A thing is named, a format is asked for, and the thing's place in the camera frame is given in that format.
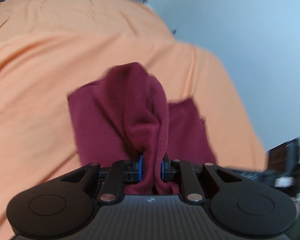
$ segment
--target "orange bedsheet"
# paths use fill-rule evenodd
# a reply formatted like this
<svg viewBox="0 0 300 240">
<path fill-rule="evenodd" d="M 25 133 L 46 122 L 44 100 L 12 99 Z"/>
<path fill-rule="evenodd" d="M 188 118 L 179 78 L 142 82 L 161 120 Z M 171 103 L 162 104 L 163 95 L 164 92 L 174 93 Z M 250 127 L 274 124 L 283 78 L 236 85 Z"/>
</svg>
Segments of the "orange bedsheet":
<svg viewBox="0 0 300 240">
<path fill-rule="evenodd" d="M 7 0 L 0 4 L 0 240 L 16 193 L 80 166 L 66 95 L 113 65 L 138 61 L 169 101 L 193 97 L 218 163 L 264 169 L 265 151 L 218 59 L 177 42 L 128 0 Z"/>
</svg>

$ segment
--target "burgundy garment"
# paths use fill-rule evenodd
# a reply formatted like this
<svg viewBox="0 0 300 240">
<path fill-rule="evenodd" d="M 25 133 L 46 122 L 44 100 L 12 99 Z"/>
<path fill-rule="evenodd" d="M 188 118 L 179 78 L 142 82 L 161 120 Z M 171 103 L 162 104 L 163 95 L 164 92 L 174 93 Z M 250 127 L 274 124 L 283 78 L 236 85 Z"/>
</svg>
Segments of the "burgundy garment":
<svg viewBox="0 0 300 240">
<path fill-rule="evenodd" d="M 170 159 L 216 162 L 193 101 L 167 104 L 159 81 L 139 63 L 112 68 L 68 102 L 82 165 L 109 167 L 143 153 L 142 181 L 128 185 L 127 194 L 153 194 L 153 187 L 159 194 L 177 193 L 176 185 L 160 178 L 166 152 Z"/>
</svg>

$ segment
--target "white logo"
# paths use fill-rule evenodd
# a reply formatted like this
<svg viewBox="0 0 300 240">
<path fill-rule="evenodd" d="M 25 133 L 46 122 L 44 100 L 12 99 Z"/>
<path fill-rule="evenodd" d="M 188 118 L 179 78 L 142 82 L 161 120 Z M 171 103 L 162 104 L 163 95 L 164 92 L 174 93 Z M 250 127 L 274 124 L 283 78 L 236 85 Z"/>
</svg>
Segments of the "white logo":
<svg viewBox="0 0 300 240">
<path fill-rule="evenodd" d="M 149 203 L 152 203 L 153 201 L 155 201 L 155 198 L 153 198 L 153 197 L 148 198 L 147 201 L 148 201 Z"/>
</svg>

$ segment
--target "folded cloth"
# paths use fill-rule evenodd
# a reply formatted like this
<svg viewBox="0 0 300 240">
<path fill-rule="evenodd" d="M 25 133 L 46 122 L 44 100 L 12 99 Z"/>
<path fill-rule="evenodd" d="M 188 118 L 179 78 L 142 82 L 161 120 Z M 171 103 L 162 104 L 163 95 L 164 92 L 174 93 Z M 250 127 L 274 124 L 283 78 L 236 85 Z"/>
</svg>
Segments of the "folded cloth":
<svg viewBox="0 0 300 240">
<path fill-rule="evenodd" d="M 167 104 L 159 81 L 139 63 L 112 68 L 68 102 L 83 165 L 107 167 L 143 153 L 142 181 L 128 185 L 126 194 L 149 195 L 154 188 L 158 194 L 177 193 L 176 185 L 160 177 L 165 153 L 170 159 L 216 162 L 192 99 Z"/>
</svg>

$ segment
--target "white label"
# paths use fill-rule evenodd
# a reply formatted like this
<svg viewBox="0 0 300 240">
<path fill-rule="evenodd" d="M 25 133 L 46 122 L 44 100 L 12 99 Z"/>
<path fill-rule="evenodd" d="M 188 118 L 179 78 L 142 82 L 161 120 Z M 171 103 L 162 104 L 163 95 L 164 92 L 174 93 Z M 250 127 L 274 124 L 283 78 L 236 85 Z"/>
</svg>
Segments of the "white label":
<svg viewBox="0 0 300 240">
<path fill-rule="evenodd" d="M 293 177 L 280 177 L 274 183 L 274 187 L 291 187 L 292 185 Z"/>
</svg>

